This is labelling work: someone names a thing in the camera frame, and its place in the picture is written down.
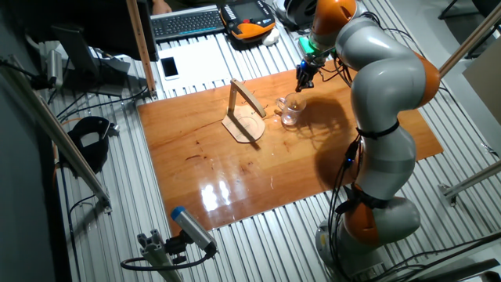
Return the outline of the bare human hand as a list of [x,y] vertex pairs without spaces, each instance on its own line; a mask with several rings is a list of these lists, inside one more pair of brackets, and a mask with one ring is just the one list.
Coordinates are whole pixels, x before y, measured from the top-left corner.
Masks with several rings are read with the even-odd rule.
[[153,3],[153,15],[160,15],[165,13],[171,13],[172,8],[165,0],[152,0]]

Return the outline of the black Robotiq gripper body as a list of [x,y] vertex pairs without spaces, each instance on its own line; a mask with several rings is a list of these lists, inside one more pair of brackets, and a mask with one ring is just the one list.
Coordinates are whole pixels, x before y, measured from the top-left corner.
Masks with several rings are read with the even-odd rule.
[[296,66],[296,79],[298,81],[311,81],[315,76],[315,66],[301,62]]

